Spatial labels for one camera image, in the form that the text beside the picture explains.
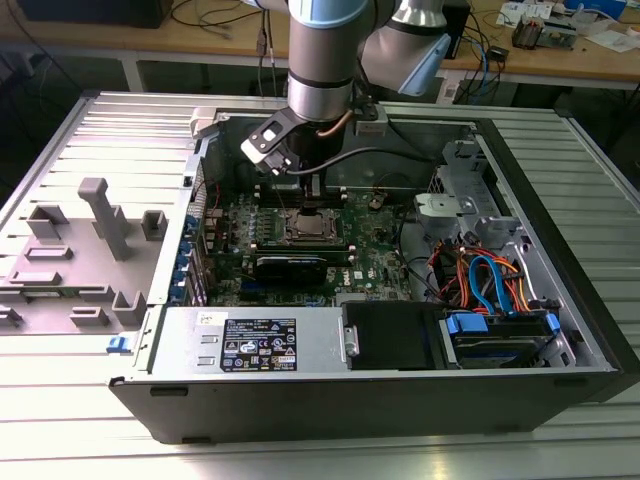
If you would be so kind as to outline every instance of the desk leg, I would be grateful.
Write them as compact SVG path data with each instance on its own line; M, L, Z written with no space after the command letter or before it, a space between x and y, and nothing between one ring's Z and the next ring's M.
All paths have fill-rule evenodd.
M460 82L467 77L466 70L445 70L442 85L440 85L440 93L436 103L443 105L451 105L456 99Z
M144 84L144 79L142 78L142 73L138 68L138 61L135 57L127 56L121 58L122 69L124 70L124 75L127 78L127 85L129 85L129 91L131 92L145 92L147 89Z

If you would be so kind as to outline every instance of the blue drive bracket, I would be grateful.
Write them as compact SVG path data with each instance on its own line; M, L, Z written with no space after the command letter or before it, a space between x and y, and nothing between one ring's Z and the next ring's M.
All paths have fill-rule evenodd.
M449 335L456 333L487 333L489 326L479 313L454 313L447 317Z
M478 279L476 277L476 268L480 264L480 262L486 262L491 269L491 273L495 278L496 284L496 293L498 294L498 301L500 302L500 308L504 313L508 316L515 316L516 312L513 310L513 306L511 305L511 300L509 300L509 295L504 291L504 285L502 284L502 273L500 272L500 267L496 262L491 260L489 257L480 255L474 258L469 265L469 286L471 287L471 293L473 296L478 299L478 301L487 307L487 310L491 315L496 313L493 304L484 298L480 293L480 289L478 289Z
M549 323L549 328L551 328L554 335L560 333L560 322L555 313L547 313L547 323Z

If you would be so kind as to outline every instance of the warning label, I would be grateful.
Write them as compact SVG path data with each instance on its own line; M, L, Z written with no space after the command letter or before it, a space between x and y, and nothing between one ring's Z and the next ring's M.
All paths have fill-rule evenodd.
M225 372L295 371L296 320L228 319L220 366Z

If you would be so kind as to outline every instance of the electronic component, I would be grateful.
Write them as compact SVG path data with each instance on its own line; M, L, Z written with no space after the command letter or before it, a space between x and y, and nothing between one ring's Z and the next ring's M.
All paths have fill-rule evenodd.
M539 353L559 331L555 315L544 311L512 318L456 313L447 318L462 368L517 368L538 362Z
M502 47L497 47L492 45L487 50L487 60L504 63L507 61L507 57L509 56L509 50Z
M341 223L334 210L320 209L300 211L288 209L260 210L256 235L257 249L286 247L295 250L298 247L334 247L346 249L344 237L340 235Z
M18 0L27 19L159 28L173 0Z
M538 38L544 28L544 20L540 17L528 17L522 15L518 26L511 35L511 42L516 48L524 48L525 50L533 50L536 48Z
M544 28L536 46L547 48L572 49L578 39L576 28L561 18L544 21Z
M336 293L336 307L341 307L346 302L365 302L367 295L364 293Z
M318 285L327 278L327 261L319 257L259 257L254 267L255 278L264 285Z

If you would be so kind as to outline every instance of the small circuit board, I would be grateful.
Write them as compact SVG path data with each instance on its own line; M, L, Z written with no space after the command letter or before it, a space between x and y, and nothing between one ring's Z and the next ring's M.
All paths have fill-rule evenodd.
M211 212L205 234L209 304L319 307L410 300L408 272L395 252L398 220L392 206L372 209L373 198L373 193L349 192L342 208L306 212L262 208L239 195ZM286 272L296 281L270 284L256 278L258 262L286 259L314 260L307 270L320 270L322 281L300 281L315 273L298 267Z

